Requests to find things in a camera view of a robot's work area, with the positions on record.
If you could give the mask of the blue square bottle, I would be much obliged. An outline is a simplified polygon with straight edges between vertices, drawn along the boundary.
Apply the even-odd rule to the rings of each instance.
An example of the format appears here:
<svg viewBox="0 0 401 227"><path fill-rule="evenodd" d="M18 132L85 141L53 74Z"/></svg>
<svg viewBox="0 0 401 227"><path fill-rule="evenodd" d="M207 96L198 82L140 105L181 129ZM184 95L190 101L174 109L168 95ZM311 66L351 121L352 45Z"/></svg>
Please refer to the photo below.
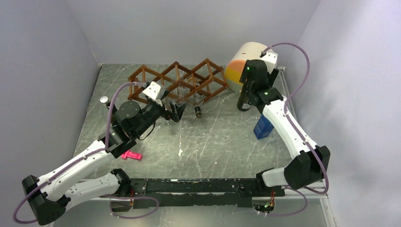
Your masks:
<svg viewBox="0 0 401 227"><path fill-rule="evenodd" d="M266 138L273 131L273 124L262 114L255 125L253 132L258 140Z"/></svg>

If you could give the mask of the clear square labelled liquor bottle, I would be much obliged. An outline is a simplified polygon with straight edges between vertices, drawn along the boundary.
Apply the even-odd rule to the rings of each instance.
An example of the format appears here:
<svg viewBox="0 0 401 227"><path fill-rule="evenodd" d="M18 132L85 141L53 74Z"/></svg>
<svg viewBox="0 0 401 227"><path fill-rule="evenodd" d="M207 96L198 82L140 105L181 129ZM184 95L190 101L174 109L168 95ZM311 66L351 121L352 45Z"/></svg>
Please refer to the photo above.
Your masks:
<svg viewBox="0 0 401 227"><path fill-rule="evenodd" d="M195 86L196 86L196 87L199 87L199 86L201 85L200 80L197 79L197 78L195 78L195 80L193 80L192 78L188 78L188 79L187 79L187 82L188 82L189 84L192 84L192 85L193 85L193 83L195 83ZM196 116L197 119L202 118L201 106L203 105L204 99L205 99L206 97L207 97L207 96L202 95L200 92L199 92L199 93L198 93L198 92L195 92L195 93L192 94L191 96L188 96L187 101L188 101L188 103L194 108L195 116Z"/></svg>

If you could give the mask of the brown wooden wine rack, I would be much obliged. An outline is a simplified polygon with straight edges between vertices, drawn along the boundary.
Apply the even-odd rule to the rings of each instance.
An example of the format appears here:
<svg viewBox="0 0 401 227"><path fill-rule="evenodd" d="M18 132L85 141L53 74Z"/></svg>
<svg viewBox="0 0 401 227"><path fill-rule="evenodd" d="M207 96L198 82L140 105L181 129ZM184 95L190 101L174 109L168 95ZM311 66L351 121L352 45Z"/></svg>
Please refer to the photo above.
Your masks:
<svg viewBox="0 0 401 227"><path fill-rule="evenodd" d="M200 80L200 86L196 87L195 83L189 84L188 78ZM210 59L206 58L194 68L190 69L175 61L162 72L157 72L147 65L143 64L137 68L129 77L129 82L146 82L154 81L163 85L170 93L168 94L174 101L177 98L174 92L178 86L184 86L190 89L188 96L195 92L200 92L207 96L204 103L214 98L221 92L229 88L224 75L224 69L218 66Z"/></svg>

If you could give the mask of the dark green wine bottle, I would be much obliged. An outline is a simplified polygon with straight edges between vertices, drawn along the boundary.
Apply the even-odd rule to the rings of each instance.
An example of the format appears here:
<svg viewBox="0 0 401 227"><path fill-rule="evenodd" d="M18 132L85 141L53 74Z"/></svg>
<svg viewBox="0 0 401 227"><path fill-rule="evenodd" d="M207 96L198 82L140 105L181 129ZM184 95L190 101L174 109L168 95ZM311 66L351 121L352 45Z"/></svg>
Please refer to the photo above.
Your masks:
<svg viewBox="0 0 401 227"><path fill-rule="evenodd" d="M117 111L117 108L115 106L114 103L112 103L111 101L107 101L105 103L106 108L109 110L110 108L112 108L112 112L114 113L115 111Z"/></svg>

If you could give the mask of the olive green wine bottle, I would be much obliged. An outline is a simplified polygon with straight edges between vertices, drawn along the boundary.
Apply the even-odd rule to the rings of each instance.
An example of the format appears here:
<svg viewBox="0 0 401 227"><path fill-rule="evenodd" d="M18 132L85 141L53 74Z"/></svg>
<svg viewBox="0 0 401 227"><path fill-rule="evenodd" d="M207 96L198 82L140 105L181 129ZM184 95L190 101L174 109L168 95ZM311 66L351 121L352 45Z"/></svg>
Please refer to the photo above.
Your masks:
<svg viewBox="0 0 401 227"><path fill-rule="evenodd" d="M240 92L240 96L237 101L237 108L241 112L249 111L252 105L249 103L249 98L246 93L246 90L243 88Z"/></svg>

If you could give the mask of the clear tall glass bottle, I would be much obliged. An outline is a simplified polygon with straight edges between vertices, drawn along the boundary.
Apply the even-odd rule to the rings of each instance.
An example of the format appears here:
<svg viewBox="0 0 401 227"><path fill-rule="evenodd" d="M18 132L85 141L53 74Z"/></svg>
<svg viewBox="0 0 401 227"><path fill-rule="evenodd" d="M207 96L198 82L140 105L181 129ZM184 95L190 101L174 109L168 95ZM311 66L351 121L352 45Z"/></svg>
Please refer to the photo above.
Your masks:
<svg viewBox="0 0 401 227"><path fill-rule="evenodd" d="M174 104L174 100L167 95L163 96L163 99L158 100L158 105L161 110L161 117L165 120L165 125L169 126L172 120L172 104Z"/></svg>

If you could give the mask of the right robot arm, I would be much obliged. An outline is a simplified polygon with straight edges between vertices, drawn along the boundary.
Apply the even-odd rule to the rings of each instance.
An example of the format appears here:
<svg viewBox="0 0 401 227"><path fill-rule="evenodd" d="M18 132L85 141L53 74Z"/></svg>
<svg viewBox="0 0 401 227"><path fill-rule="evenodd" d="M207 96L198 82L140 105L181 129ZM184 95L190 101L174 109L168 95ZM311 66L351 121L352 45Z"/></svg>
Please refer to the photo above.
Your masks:
<svg viewBox="0 0 401 227"><path fill-rule="evenodd" d="M263 170L257 174L255 190L261 196L268 195L274 186L289 186L300 189L327 180L330 151L319 146L297 123L288 110L288 99L273 83L279 71L268 71L265 61L247 60L239 79L243 87L237 101L240 111L248 111L255 106L261 117L254 128L258 138L275 129L287 146L292 160L281 168Z"/></svg>

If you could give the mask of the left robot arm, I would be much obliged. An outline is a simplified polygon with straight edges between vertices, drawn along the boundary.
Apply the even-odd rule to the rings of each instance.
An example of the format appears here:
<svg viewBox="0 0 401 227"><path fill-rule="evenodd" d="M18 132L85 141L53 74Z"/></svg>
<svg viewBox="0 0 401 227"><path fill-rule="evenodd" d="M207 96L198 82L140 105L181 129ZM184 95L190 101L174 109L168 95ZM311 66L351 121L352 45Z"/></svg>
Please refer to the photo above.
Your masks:
<svg viewBox="0 0 401 227"><path fill-rule="evenodd" d="M107 124L108 130L84 151L45 175L29 175L22 181L34 221L45 226L70 208L92 198L131 194L131 179L122 169L114 169L89 181L83 181L83 178L134 147L141 135L159 118L180 121L186 107L186 103L170 102L165 105L161 100L149 100L143 108L135 101L126 101L119 108L114 108Z"/></svg>

